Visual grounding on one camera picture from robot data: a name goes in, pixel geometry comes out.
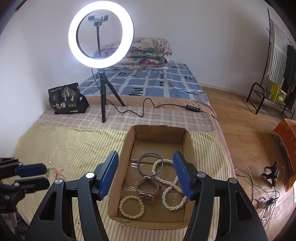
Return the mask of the green jade red-cord pendant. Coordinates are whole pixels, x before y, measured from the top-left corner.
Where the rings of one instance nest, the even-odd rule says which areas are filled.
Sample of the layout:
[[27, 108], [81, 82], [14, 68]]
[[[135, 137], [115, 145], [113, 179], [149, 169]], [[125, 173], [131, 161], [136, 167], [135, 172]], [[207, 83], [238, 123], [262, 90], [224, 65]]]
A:
[[50, 175], [53, 175], [55, 180], [57, 180], [59, 178], [65, 180], [66, 178], [63, 175], [63, 171], [64, 171], [64, 169], [58, 171], [56, 168], [49, 168], [49, 169], [47, 169], [46, 176], [49, 177]]

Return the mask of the brown leather strap watch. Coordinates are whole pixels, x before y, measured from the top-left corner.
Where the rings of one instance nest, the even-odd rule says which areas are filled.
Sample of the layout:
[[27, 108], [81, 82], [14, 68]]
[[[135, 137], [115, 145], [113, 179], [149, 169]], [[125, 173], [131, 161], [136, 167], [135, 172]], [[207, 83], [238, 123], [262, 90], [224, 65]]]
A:
[[161, 187], [161, 184], [154, 177], [142, 177], [135, 182], [138, 195], [146, 199], [156, 198]]

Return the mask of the yellow striped bed cloth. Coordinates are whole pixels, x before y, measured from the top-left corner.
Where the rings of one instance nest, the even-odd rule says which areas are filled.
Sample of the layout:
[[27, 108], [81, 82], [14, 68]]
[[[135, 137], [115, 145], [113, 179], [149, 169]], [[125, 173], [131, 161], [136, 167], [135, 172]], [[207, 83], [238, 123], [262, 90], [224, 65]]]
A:
[[[105, 162], [111, 151], [117, 151], [120, 156], [127, 132], [54, 127], [36, 122], [19, 139], [14, 156], [25, 165], [43, 163], [48, 169], [64, 169], [63, 175], [66, 180], [75, 180]], [[222, 133], [189, 133], [197, 170], [218, 180], [227, 180], [235, 175]], [[154, 230], [133, 227], [113, 220], [108, 215], [110, 191], [98, 203], [101, 219], [110, 240], [183, 239], [187, 226], [173, 230]]]

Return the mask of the dark thin bangle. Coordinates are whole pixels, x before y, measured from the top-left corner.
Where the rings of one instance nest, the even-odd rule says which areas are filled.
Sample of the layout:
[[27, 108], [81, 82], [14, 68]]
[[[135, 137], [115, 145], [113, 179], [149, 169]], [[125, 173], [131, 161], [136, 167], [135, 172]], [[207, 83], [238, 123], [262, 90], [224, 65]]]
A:
[[[158, 164], [161, 166], [159, 167], [158, 171], [156, 169], [154, 172], [152, 171], [154, 162], [159, 161]], [[154, 152], [148, 152], [141, 155], [137, 160], [137, 171], [142, 177], [155, 177], [158, 175], [164, 167], [164, 158], [162, 158], [159, 154]]]

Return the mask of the open cardboard box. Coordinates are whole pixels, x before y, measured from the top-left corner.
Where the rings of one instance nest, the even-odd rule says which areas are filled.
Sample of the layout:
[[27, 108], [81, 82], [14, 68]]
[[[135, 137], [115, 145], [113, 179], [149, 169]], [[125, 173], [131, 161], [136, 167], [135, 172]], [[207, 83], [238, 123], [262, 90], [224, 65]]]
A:
[[132, 126], [114, 176], [108, 215], [129, 226], [173, 230], [188, 226], [194, 202], [184, 196], [172, 164], [174, 152], [195, 164], [188, 130]]

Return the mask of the white power strip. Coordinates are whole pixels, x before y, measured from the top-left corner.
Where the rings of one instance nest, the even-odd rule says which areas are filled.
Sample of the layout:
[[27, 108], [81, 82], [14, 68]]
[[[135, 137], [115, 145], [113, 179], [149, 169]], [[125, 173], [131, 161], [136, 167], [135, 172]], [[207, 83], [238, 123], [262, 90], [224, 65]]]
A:
[[259, 199], [255, 198], [254, 201], [257, 203], [257, 208], [265, 208], [269, 206], [273, 206], [278, 198], [275, 196], [272, 196], [269, 199], [266, 199], [264, 197], [260, 197]]

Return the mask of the black snack bag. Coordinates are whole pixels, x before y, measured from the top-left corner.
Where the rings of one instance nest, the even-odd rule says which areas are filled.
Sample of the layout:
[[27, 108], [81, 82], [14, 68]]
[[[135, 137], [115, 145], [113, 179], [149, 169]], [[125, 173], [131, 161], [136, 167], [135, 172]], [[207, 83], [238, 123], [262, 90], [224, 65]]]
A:
[[86, 113], [89, 107], [78, 83], [54, 87], [48, 90], [48, 94], [50, 107], [55, 114]]

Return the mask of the black device on floor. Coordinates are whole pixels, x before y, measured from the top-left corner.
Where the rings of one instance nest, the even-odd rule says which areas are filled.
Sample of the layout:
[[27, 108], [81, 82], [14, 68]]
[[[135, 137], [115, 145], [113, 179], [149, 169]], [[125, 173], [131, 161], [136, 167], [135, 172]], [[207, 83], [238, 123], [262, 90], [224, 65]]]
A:
[[276, 187], [280, 170], [278, 169], [278, 161], [275, 161], [272, 166], [265, 166], [264, 170], [269, 170], [269, 173], [262, 173], [261, 177], [264, 177], [266, 180], [271, 181], [271, 185]]

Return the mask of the blue patterned bed sheet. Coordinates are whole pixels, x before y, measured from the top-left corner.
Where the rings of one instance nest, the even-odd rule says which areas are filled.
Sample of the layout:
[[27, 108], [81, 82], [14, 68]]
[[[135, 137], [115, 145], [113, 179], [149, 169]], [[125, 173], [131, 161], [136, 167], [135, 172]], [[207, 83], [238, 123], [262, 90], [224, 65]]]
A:
[[119, 95], [183, 98], [209, 104], [197, 78], [183, 63], [171, 62], [161, 69], [109, 68], [105, 73]]

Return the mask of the black clothes rack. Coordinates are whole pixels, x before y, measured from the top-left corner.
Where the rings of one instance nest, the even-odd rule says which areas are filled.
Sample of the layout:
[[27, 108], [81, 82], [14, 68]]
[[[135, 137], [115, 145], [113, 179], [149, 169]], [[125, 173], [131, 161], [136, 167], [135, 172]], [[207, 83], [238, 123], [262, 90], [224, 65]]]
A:
[[247, 103], [250, 103], [255, 110], [255, 114], [265, 113], [278, 118], [293, 118], [295, 108], [289, 107], [285, 101], [282, 106], [270, 101], [270, 89], [273, 84], [280, 88], [284, 82], [284, 73], [288, 57], [288, 41], [285, 33], [268, 15], [268, 53], [261, 81], [252, 84]]

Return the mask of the orange gift box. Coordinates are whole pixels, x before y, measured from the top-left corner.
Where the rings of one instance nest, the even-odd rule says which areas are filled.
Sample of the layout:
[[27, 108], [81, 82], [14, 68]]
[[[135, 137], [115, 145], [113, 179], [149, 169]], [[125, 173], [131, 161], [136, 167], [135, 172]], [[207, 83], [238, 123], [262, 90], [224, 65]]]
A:
[[295, 120], [284, 118], [272, 131], [278, 136], [283, 144], [290, 162], [291, 176], [288, 179], [285, 189], [288, 191], [295, 183], [296, 168], [296, 144], [295, 144]]

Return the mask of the yellow box on rack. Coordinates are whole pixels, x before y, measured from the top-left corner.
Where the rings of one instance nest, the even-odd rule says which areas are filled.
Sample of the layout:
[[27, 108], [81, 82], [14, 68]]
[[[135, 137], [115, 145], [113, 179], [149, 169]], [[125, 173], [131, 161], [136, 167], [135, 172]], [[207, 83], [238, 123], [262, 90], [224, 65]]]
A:
[[287, 94], [276, 84], [272, 85], [270, 93], [270, 101], [276, 105], [282, 106]]

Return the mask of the folded floral quilt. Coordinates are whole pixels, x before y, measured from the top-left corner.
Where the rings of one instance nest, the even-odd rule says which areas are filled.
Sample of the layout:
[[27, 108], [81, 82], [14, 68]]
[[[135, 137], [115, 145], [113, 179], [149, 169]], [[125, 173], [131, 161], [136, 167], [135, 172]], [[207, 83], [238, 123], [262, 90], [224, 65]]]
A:
[[164, 38], [134, 38], [127, 54], [112, 67], [115, 69], [165, 68], [173, 54]]

